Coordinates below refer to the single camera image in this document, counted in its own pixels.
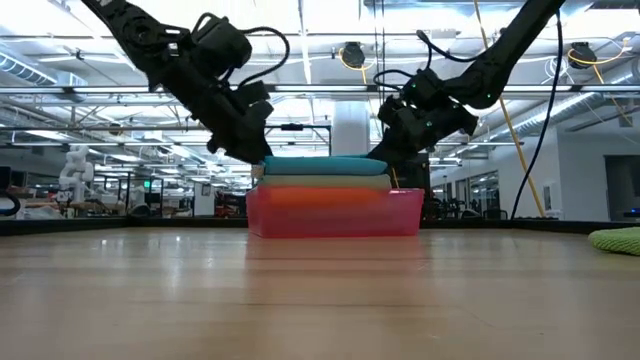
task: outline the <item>translucent pink bin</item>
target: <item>translucent pink bin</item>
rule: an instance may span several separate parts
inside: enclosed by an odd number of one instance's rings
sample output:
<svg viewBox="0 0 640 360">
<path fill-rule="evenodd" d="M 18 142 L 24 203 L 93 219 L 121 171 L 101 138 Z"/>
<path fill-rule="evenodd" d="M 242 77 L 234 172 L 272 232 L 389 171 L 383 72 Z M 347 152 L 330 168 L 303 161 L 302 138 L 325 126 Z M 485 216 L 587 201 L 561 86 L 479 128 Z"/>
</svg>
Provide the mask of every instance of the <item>translucent pink bin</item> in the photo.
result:
<svg viewBox="0 0 640 360">
<path fill-rule="evenodd" d="M 414 236 L 424 190 L 258 186 L 247 193 L 249 231 L 263 238 Z"/>
</svg>

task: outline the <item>teal towel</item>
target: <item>teal towel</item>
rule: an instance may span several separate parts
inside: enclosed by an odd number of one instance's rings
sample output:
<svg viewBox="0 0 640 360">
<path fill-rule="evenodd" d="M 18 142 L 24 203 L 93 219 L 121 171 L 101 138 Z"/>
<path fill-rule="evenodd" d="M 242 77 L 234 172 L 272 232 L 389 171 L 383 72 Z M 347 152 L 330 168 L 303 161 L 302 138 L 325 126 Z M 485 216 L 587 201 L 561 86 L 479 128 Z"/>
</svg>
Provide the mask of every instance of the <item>teal towel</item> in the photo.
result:
<svg viewBox="0 0 640 360">
<path fill-rule="evenodd" d="M 274 157 L 264 160 L 265 175 L 381 175 L 387 163 L 364 156 Z"/>
</svg>

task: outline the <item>green towel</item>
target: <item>green towel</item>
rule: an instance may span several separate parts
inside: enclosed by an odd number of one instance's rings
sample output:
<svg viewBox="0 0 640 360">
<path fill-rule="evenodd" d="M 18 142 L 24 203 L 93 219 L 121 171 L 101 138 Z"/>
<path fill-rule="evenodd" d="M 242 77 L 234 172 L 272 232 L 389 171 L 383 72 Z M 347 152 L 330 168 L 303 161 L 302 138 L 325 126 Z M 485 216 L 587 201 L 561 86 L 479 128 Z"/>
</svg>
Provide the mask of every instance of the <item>green towel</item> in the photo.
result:
<svg viewBox="0 0 640 360">
<path fill-rule="evenodd" d="M 589 240 L 596 249 L 640 256 L 640 227 L 595 231 Z"/>
</svg>

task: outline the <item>white robot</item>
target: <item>white robot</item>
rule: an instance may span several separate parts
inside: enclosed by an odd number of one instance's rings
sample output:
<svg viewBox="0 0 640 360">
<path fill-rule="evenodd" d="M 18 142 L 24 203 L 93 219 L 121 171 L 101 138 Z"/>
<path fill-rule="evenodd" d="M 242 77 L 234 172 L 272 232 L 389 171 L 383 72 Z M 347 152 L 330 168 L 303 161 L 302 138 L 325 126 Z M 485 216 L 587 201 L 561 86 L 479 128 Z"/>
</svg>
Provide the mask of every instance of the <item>white robot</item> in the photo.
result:
<svg viewBox="0 0 640 360">
<path fill-rule="evenodd" d="M 84 193 L 87 189 L 85 182 L 93 180 L 93 164 L 86 162 L 89 147 L 71 147 L 67 153 L 67 163 L 60 172 L 60 191 L 56 196 L 58 202 L 84 202 Z"/>
</svg>

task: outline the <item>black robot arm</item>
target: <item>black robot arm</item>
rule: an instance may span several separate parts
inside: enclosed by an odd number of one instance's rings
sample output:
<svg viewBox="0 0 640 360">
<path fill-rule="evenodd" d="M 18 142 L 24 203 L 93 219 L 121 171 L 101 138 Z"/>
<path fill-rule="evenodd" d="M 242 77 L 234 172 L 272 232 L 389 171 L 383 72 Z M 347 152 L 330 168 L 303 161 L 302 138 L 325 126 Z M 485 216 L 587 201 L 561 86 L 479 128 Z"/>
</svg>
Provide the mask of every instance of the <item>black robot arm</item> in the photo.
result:
<svg viewBox="0 0 640 360">
<path fill-rule="evenodd" d="M 458 130 L 473 135 L 477 118 L 462 105 L 485 109 L 498 101 L 518 60 L 564 2 L 528 0 L 495 44 L 458 77 L 441 80 L 428 67 L 418 70 L 399 97 L 390 96 L 380 107 L 378 118 L 389 127 L 368 157 L 398 163 Z M 417 35 L 432 46 L 424 32 Z"/>
<path fill-rule="evenodd" d="M 125 0 L 82 0 L 104 22 L 133 64 L 147 75 L 149 90 L 158 86 L 172 93 L 192 118 L 213 132 L 209 151 L 218 148 L 249 163 L 258 163 L 271 149 L 264 136 L 273 107 L 261 81 L 231 90 L 228 79 L 251 57 L 246 33 L 268 30 L 289 44 L 274 29 L 241 31 L 226 17 L 205 14 L 196 28 L 165 25 Z"/>
</svg>

